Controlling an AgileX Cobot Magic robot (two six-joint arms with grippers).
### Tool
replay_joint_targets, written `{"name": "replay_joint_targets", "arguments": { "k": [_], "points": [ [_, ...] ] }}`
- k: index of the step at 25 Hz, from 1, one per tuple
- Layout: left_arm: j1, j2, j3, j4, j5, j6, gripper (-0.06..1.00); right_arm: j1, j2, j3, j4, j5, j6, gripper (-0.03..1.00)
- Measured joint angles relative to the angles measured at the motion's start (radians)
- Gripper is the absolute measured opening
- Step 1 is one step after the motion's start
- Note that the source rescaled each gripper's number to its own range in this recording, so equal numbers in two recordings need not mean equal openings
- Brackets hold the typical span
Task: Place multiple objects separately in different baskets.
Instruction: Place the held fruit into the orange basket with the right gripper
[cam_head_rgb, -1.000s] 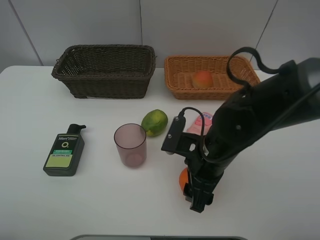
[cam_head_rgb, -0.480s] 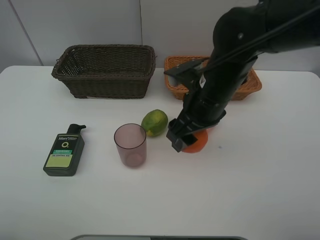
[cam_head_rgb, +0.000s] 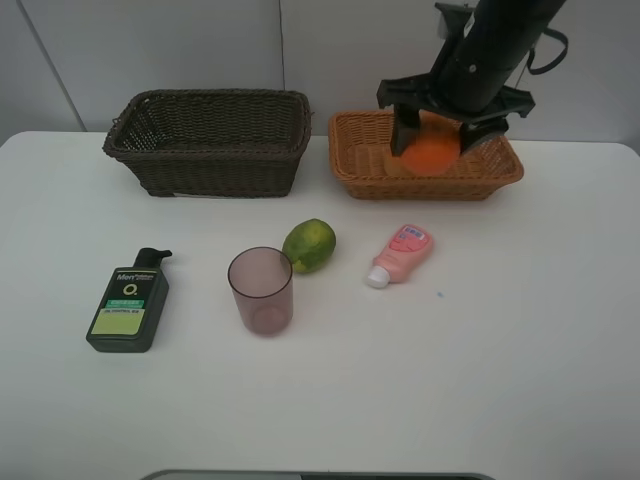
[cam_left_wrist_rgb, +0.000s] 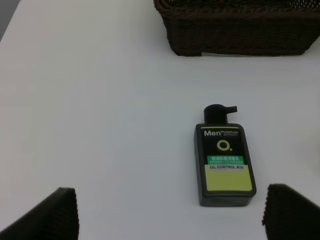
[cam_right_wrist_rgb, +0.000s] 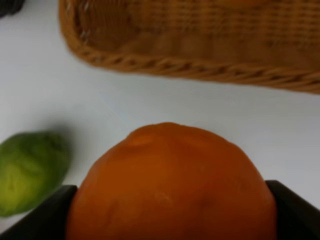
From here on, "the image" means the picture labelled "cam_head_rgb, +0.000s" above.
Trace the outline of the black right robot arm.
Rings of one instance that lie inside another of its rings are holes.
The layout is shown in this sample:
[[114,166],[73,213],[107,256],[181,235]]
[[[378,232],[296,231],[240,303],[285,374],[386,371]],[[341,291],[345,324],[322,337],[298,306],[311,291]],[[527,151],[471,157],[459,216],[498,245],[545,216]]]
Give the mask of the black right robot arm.
[[535,45],[546,35],[569,44],[549,24],[564,0],[482,0],[474,7],[438,2],[446,40],[427,73],[383,80],[377,91],[381,108],[393,109],[391,152],[401,155],[417,138],[420,114],[435,113],[459,122],[460,151],[504,135],[508,115],[527,117],[535,106],[530,92],[507,86],[520,63],[532,75],[556,68],[565,51],[536,68]]

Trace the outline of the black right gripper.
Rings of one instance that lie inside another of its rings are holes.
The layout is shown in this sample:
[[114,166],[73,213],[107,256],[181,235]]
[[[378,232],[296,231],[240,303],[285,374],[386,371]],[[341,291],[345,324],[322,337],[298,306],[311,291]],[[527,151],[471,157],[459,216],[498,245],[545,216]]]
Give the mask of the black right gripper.
[[460,155],[503,136],[509,130],[506,117],[525,118],[535,107],[530,92],[505,85],[504,71],[471,69],[429,72],[380,82],[378,106],[393,106],[390,149],[400,157],[421,130],[419,110],[460,122]]

